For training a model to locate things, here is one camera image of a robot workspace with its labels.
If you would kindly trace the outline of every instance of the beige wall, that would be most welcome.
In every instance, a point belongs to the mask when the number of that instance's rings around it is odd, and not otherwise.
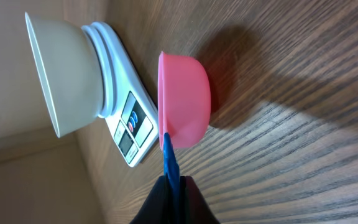
[[[51,126],[24,12],[63,18],[62,0],[0,0],[0,138]]]
[[[76,139],[52,128],[0,139],[0,224],[104,223]]]

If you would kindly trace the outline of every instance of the pink bowl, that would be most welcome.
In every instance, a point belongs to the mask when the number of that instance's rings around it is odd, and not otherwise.
[[[203,66],[194,58],[162,52],[158,61],[160,147],[169,133],[174,149],[203,138],[211,115],[211,92]]]

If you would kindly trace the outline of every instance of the digital scale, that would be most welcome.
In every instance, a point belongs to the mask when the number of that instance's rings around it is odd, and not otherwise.
[[[98,54],[104,105],[99,114],[130,167],[136,166],[158,138],[157,109],[113,29],[104,22],[83,26]]]

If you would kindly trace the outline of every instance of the bowl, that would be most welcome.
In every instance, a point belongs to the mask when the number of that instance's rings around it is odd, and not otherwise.
[[[85,33],[65,21],[25,14],[32,53],[56,135],[87,124],[103,107],[103,81]]]
[[[162,52],[158,61],[158,126],[174,149],[189,148],[205,135],[211,116],[211,92],[205,69],[194,58]]]

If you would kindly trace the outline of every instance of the wooden table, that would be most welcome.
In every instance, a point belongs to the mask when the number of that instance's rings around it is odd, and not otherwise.
[[[65,18],[109,23],[157,102],[158,55],[205,67],[213,115],[177,151],[223,223],[358,223],[358,0],[74,1]],[[108,223],[138,212],[163,162],[130,168],[98,119],[77,132]]]

